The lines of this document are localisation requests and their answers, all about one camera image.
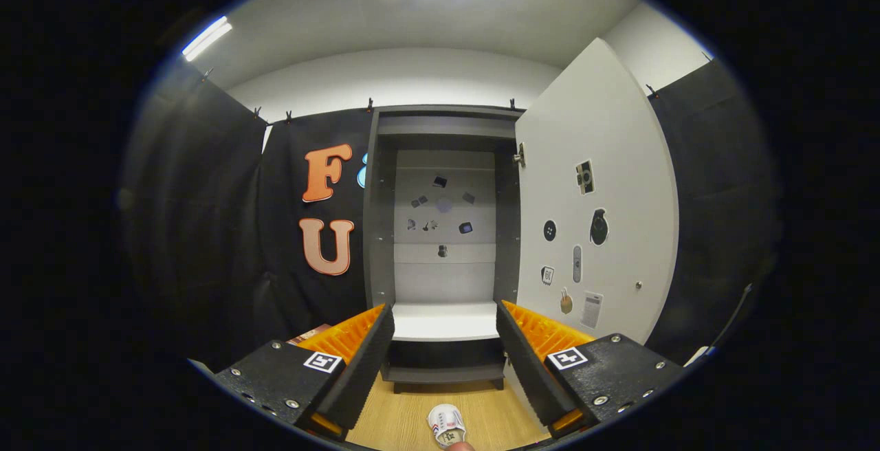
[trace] black curtain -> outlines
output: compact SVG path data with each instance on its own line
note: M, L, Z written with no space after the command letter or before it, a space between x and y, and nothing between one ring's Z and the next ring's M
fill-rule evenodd
M782 189L757 113L717 60L648 99L675 169L679 251L646 346L684 364L722 334L740 301L736 322L748 316L776 260Z
M142 100L119 206L137 290L156 332L212 370L254 348L263 280L257 178L265 122L183 59Z
M278 122L263 151L258 194L258 228L261 249L269 271L268 280L256 291L254 314L261 319L254 335L290 339L322 323L336 325L367 307L364 291L364 189L358 173L370 138L372 113L349 109ZM349 160L340 160L342 174L327 187L333 195L305 203L310 151L342 144L351 147ZM333 220L348 220L355 228L349 236L351 262L348 270L328 276L306 262L300 219L320 219L321 256L336 260Z

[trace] white cabinet door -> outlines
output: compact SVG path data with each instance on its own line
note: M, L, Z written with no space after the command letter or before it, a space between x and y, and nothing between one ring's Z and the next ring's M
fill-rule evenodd
M516 141L525 148L516 303L597 338L620 332L644 344L669 292L679 205L666 139L641 88L597 38L519 118ZM591 175L577 169L585 162ZM604 241L601 222L591 240L597 210Z

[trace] fluorescent light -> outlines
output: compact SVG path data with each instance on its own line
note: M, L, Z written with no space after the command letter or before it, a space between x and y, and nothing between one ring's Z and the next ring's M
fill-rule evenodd
M208 49L208 46L230 30L232 30L232 25L226 21L226 16L220 16L220 19L217 19L217 21L212 23L211 26L208 26L204 32L201 32L198 37L195 37L195 40L191 41L191 43L183 49L183 54L186 56L186 60L191 61L192 59L195 59L198 54L201 54L201 51Z

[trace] ceiling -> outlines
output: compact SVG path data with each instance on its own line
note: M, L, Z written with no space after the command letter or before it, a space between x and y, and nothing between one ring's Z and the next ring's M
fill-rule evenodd
M220 88L318 57L450 47L567 66L638 0L245 0L195 60ZM195 30L194 36L201 30Z

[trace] orange gripper pad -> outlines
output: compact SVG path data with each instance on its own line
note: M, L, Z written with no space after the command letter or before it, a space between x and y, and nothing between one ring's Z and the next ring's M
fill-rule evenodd
M541 360L542 363L550 353L578 347L586 342L596 340L589 334L572 329L557 320L541 316L540 313L532 312L528 308L520 307L506 300L502 300L502 303L516 320L516 325L519 326L525 340L529 342L538 360Z
M297 347L306 348L306 350L322 351L330 355L342 357L346 364L351 363L351 358L358 352L361 342L370 332L373 323L376 322L378 316L382 312L384 303L378 307L371 308L364 313L359 313L348 320L332 326L332 328L324 330L311 338L297 344Z

